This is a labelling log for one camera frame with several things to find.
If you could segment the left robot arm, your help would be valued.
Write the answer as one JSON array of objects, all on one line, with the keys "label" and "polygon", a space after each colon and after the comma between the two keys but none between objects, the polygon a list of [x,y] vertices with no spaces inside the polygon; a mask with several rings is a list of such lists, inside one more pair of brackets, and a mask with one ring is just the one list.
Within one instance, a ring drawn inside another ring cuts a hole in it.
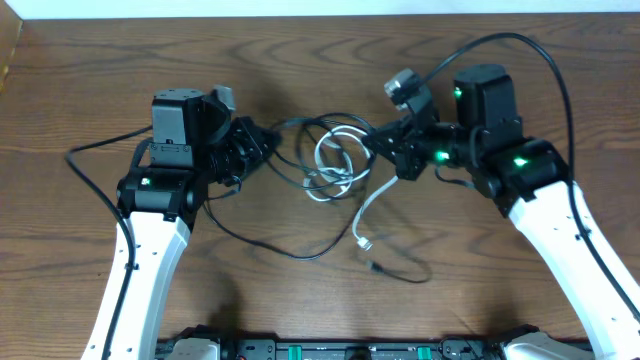
[{"label": "left robot arm", "polygon": [[230,88],[155,93],[152,137],[136,147],[112,205],[114,259],[86,359],[151,359],[173,274],[212,183],[238,191],[279,137],[234,116]]}]

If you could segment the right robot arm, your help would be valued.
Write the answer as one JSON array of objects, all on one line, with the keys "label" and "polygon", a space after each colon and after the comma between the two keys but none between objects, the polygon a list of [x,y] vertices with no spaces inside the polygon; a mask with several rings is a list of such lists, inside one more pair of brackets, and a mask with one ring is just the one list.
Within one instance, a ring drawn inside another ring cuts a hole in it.
[{"label": "right robot arm", "polygon": [[465,185],[492,200],[533,245],[576,312],[591,345],[572,348],[539,330],[497,344],[504,359],[636,359],[639,285],[593,219],[569,166],[554,146],[523,134],[505,68],[481,64],[454,78],[457,120],[440,120],[432,94],[411,69],[384,90],[403,118],[363,142],[416,180],[428,165],[463,168]]}]

